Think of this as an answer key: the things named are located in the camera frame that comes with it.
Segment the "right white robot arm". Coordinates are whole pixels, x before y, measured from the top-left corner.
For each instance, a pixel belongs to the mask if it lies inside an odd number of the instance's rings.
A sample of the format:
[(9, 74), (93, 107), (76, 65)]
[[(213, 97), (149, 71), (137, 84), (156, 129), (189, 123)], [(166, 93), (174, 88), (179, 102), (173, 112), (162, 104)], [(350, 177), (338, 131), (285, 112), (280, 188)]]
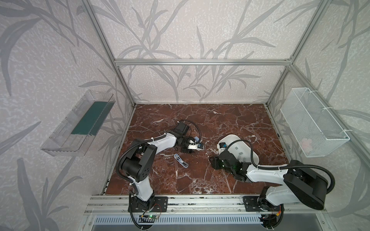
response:
[(278, 186), (266, 186), (259, 196), (259, 205), (267, 210), (282, 204), (298, 203), (309, 208), (323, 210), (328, 193), (328, 181), (316, 171), (304, 167), (265, 170), (250, 162), (240, 162), (231, 153), (210, 157), (211, 166), (230, 173), (240, 182), (267, 182)]

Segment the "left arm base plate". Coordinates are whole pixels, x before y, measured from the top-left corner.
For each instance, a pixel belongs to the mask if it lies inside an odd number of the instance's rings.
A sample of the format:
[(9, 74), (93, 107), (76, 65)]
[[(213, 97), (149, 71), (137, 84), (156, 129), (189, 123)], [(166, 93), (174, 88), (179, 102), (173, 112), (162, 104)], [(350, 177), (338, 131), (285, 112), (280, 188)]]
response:
[(143, 201), (137, 196), (131, 197), (129, 203), (129, 212), (166, 212), (168, 206), (168, 197), (166, 196), (152, 196), (148, 201)]

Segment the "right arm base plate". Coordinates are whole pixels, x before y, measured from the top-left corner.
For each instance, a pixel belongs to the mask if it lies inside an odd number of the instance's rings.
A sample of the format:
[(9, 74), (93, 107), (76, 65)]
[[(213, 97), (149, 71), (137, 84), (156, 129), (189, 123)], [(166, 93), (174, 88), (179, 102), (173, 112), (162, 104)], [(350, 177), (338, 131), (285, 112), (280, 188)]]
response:
[(258, 202), (259, 196), (243, 196), (243, 204), (246, 212), (269, 212), (268, 208), (263, 208)]

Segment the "blue stapler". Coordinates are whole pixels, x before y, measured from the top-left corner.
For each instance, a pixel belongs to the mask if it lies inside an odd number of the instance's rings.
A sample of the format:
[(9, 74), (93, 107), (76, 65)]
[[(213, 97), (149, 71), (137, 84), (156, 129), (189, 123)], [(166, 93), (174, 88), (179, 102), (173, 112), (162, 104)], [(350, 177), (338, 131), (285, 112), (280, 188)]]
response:
[(175, 160), (181, 165), (183, 166), (184, 168), (188, 168), (189, 167), (189, 164), (187, 162), (185, 162), (180, 156), (179, 154), (174, 154), (173, 155)]
[(204, 144), (200, 142), (200, 138), (198, 137), (190, 138), (188, 149), (201, 151), (204, 149)]

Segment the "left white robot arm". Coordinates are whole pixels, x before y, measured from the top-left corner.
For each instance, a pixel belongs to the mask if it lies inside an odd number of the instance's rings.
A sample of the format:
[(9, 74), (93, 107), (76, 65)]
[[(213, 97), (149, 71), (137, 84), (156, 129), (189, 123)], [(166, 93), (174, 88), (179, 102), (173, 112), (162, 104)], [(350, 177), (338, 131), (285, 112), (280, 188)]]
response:
[(116, 163), (117, 175), (128, 181), (135, 190), (135, 197), (144, 203), (152, 202), (154, 191), (150, 185), (149, 173), (155, 156), (167, 149), (180, 147), (183, 153), (201, 151), (204, 144), (196, 139), (174, 131), (147, 140), (136, 139)]

